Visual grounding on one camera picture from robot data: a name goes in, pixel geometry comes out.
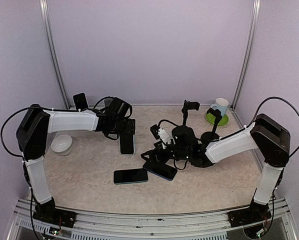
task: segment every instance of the black wire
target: black wire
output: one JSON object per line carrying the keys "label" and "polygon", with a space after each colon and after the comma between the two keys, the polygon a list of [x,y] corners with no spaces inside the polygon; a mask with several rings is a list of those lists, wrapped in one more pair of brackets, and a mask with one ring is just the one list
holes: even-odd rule
{"label": "black wire", "polygon": [[162,120],[160,120],[159,123],[158,123],[158,126],[160,127],[160,126],[161,126],[161,123],[163,123],[163,122],[167,122],[167,123],[169,123],[169,124],[172,124],[172,125],[174,125],[175,127],[178,127],[178,126],[179,126],[179,125],[177,125],[176,123],[174,123],[174,122],[172,122],[172,121],[170,121],[170,120],[167,120],[167,119],[162,119]]}
{"label": "black wire", "polygon": [[178,168],[178,167],[176,166],[176,159],[174,159],[173,164],[174,164],[174,168],[176,168],[177,170],[181,170],[181,171],[182,171],[182,170],[184,170],[184,169],[186,168],[186,165],[188,164],[188,160],[185,162],[183,168]]}
{"label": "black wire", "polygon": [[104,101],[105,99],[114,99],[114,97],[113,96],[105,96],[105,97],[101,98],[97,103],[95,103],[93,109],[95,109],[97,107],[97,105],[100,104],[101,101]]}
{"label": "black wire", "polygon": [[[105,99],[114,99],[114,97],[113,96],[105,96],[105,97],[101,98],[97,103],[95,103],[93,109],[95,109],[97,107],[97,105],[100,104]],[[100,111],[103,112],[106,108],[107,107],[103,107]],[[126,116],[126,117],[124,117],[125,119],[129,119],[132,116],[132,113],[133,113],[133,107],[132,107],[132,105],[128,104],[128,109],[129,109],[129,115]]]}
{"label": "black wire", "polygon": [[116,141],[117,139],[119,139],[119,135],[118,134],[116,134],[116,138],[111,137],[111,136],[109,136],[108,134],[105,134],[105,133],[104,133],[104,136],[105,136],[105,138],[108,138],[108,139],[114,140],[114,141]]}
{"label": "black wire", "polygon": [[40,240],[39,236],[37,235],[37,233],[35,231],[34,222],[33,222],[33,214],[32,214],[32,205],[33,205],[33,198],[34,198],[33,188],[30,188],[30,192],[31,192],[31,198],[30,198],[29,214],[30,214],[31,227],[33,228],[33,232],[34,232],[36,239]]}
{"label": "black wire", "polygon": [[16,112],[14,112],[12,115],[10,115],[6,120],[5,122],[3,123],[3,125],[1,126],[1,129],[0,129],[0,141],[1,141],[1,144],[3,145],[4,149],[6,150],[6,152],[8,152],[10,155],[14,156],[14,157],[18,157],[18,158],[22,158],[23,156],[22,155],[19,155],[19,154],[15,154],[15,153],[12,153],[5,145],[5,142],[3,140],[3,130],[4,130],[4,127],[6,126],[6,124],[11,120],[11,118],[13,118],[15,115],[21,113],[21,112],[24,112],[26,110],[30,110],[30,109],[41,109],[41,110],[47,110],[47,111],[57,111],[57,112],[78,112],[77,110],[65,110],[65,109],[51,109],[51,108],[46,108],[46,107],[41,107],[41,106],[29,106],[29,107],[25,107],[25,108],[22,108]]}
{"label": "black wire", "polygon": [[[261,106],[262,106],[264,103],[266,103],[268,100],[271,100],[271,99],[281,100],[281,101],[283,101],[284,103],[288,104],[288,105],[294,110],[294,112],[297,114],[297,116],[299,117],[299,111],[297,111],[297,109],[296,109],[296,108],[295,108],[289,101],[287,101],[287,100],[285,100],[284,98],[281,98],[281,97],[279,97],[279,96],[270,96],[270,97],[266,98],[264,101],[262,101],[262,102],[260,103],[260,105],[258,106],[258,108],[257,108],[257,110],[256,110],[256,112],[255,112],[255,114],[254,114],[254,117],[252,118],[252,120],[250,121],[250,123],[247,125],[247,127],[251,126],[252,123],[255,121],[255,119],[256,119],[256,117],[257,117],[257,115],[258,115],[258,113],[259,113],[259,110],[260,110]],[[295,150],[289,155],[289,157],[293,156],[298,150],[299,150],[299,145],[298,145],[298,147],[295,148]]]}

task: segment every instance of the lavender wall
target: lavender wall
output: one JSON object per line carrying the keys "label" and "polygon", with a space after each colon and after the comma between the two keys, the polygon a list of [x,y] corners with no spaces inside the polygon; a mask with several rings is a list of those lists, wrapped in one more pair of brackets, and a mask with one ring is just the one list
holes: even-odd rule
{"label": "lavender wall", "polygon": [[56,0],[48,2],[69,95],[90,104],[231,101],[253,0]]}
{"label": "lavender wall", "polygon": [[[39,1],[0,0],[0,129],[4,120],[32,103],[62,107],[49,57]],[[21,116],[11,121],[5,141],[18,152],[15,132]],[[0,142],[0,240],[19,197],[28,191],[21,160]]]}
{"label": "lavender wall", "polygon": [[[258,104],[280,96],[299,110],[299,0],[262,1],[255,44],[238,115],[248,123]],[[299,144],[299,120],[284,103],[273,100],[261,109],[291,133],[291,149]],[[286,166],[279,186],[299,233],[299,151]]]}

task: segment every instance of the white panel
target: white panel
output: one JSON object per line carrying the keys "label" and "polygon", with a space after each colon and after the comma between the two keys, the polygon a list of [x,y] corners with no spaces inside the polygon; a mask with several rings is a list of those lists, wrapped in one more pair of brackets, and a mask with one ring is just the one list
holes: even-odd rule
{"label": "white panel", "polygon": [[59,131],[86,130],[94,131],[99,118],[90,110],[82,112],[45,111],[50,115],[47,133]]}
{"label": "white panel", "polygon": [[216,164],[230,156],[234,156],[248,150],[258,149],[259,147],[251,136],[251,130],[254,126],[255,123],[229,138],[225,138],[224,140],[221,139],[217,142],[211,142],[206,149],[205,154],[207,158],[213,164]]}
{"label": "white panel", "polygon": [[44,204],[52,199],[45,176],[43,160],[44,157],[41,156],[38,159],[25,162],[35,199],[40,204]]}
{"label": "white panel", "polygon": [[266,205],[269,203],[273,190],[278,182],[283,167],[273,167],[266,163],[261,173],[260,183],[254,195],[254,202]]}
{"label": "white panel", "polygon": [[69,97],[132,104],[234,97],[252,0],[51,0],[48,8]]}

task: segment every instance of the black smartphone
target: black smartphone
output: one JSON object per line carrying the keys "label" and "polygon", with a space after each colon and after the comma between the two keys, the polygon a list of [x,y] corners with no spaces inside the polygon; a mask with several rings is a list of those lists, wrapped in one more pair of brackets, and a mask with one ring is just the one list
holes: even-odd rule
{"label": "black smartphone", "polygon": [[89,104],[84,92],[74,95],[73,100],[76,110],[80,109],[81,111],[84,111],[86,109],[89,109]]}
{"label": "black smartphone", "polygon": [[149,171],[152,174],[160,176],[166,180],[172,181],[178,172],[178,170],[174,167],[168,166],[166,164],[160,162],[151,162],[147,161],[143,168]]}
{"label": "black smartphone", "polygon": [[143,183],[148,180],[148,172],[144,168],[116,170],[114,172],[115,184]]}
{"label": "black smartphone", "polygon": [[133,155],[135,153],[134,135],[119,135],[119,151],[122,155]]}

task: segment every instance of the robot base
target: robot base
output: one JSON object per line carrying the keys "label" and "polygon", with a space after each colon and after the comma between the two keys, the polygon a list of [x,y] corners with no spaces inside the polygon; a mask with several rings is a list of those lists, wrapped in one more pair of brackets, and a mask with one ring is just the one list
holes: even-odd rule
{"label": "robot base", "polygon": [[55,208],[54,199],[51,198],[51,200],[46,203],[36,203],[33,219],[72,229],[76,220],[76,215],[77,213],[74,211]]}
{"label": "robot base", "polygon": [[232,228],[258,223],[264,221],[266,218],[270,219],[272,214],[269,209],[269,205],[260,205],[251,202],[248,208],[244,208],[241,210],[230,211],[228,213],[230,226]]}
{"label": "robot base", "polygon": [[34,212],[33,219],[72,229],[76,220],[76,215],[76,212],[55,208],[54,217],[46,217],[39,212]]}

